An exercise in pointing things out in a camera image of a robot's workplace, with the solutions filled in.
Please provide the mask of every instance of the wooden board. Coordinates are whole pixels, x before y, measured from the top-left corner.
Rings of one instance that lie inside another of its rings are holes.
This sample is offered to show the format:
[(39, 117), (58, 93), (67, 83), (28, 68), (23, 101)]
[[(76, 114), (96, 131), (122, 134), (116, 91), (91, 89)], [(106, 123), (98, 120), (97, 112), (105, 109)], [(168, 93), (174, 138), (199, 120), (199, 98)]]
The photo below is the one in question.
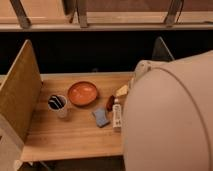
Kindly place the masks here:
[[(105, 107), (108, 97), (126, 84), (131, 75), (59, 75), (44, 80), (21, 160), (28, 162), (122, 155), (121, 134), (113, 131), (112, 124), (98, 128), (91, 113), (98, 107)], [(78, 81), (95, 84), (99, 98), (86, 107), (69, 104), (69, 120), (59, 120), (55, 113), (49, 111), (47, 100), (52, 94), (67, 96), (68, 88)], [(107, 117), (112, 122), (112, 113), (107, 114)]]
[(21, 148), (41, 89), (32, 44), (25, 41), (0, 86), (0, 126)]

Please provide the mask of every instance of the floor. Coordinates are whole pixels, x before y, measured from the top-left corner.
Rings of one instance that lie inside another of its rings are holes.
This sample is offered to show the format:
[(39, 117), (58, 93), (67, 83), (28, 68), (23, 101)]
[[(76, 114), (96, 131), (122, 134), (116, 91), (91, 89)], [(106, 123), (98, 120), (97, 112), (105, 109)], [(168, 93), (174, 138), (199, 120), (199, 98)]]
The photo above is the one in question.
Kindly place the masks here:
[[(165, 11), (171, 0), (87, 0), (88, 11)], [(187, 0), (184, 1), (183, 11), (209, 11), (213, 10), (212, 0)]]

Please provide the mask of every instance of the cup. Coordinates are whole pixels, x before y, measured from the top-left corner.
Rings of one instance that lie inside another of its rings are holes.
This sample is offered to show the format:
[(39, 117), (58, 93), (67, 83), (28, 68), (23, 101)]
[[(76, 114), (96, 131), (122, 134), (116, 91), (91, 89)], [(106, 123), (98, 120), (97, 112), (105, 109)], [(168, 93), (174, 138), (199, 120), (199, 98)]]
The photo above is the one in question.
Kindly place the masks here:
[(58, 118), (61, 118), (61, 119), (66, 118), (68, 116), (67, 98), (63, 95), (56, 95), (56, 96), (60, 99), (63, 105), (59, 106), (56, 104), (56, 106), (52, 106), (49, 104), (49, 101), (48, 101), (49, 109), (53, 111), (54, 113), (56, 113)]

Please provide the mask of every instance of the white cup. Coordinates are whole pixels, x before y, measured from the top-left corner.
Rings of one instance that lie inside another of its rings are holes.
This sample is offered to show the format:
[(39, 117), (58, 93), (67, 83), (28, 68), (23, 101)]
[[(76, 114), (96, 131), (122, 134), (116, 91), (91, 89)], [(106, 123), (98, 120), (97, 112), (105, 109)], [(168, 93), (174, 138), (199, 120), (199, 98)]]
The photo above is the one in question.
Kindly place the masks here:
[(57, 95), (60, 100), (62, 101), (62, 103), (64, 104), (64, 106), (62, 108), (59, 108), (59, 109), (53, 109), (49, 104), (49, 109), (51, 111), (53, 111), (54, 113), (56, 113), (57, 117), (58, 118), (66, 118), (68, 116), (68, 108), (67, 108), (67, 98), (63, 95)]

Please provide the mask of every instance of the wooden panel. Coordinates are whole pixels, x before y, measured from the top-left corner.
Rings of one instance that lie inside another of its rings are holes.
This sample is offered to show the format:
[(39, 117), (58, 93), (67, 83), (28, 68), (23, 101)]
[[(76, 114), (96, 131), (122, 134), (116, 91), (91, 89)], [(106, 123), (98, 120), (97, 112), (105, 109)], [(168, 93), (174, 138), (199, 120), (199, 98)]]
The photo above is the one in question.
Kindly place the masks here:
[(69, 23), (62, 0), (21, 0), (32, 23)]
[[(27, 162), (122, 155), (121, 134), (113, 131), (112, 124), (98, 128), (92, 111), (105, 107), (108, 97), (126, 84), (131, 75), (59, 75), (44, 80), (21, 160)], [(86, 107), (69, 104), (68, 120), (59, 120), (55, 113), (48, 110), (48, 98), (51, 94), (67, 96), (68, 88), (77, 81), (94, 83), (99, 90), (99, 98)], [(107, 114), (107, 117), (112, 123), (112, 113)]]
[(18, 23), (9, 0), (0, 0), (0, 23)]
[(0, 87), (0, 126), (20, 148), (40, 89), (40, 73), (27, 40)]

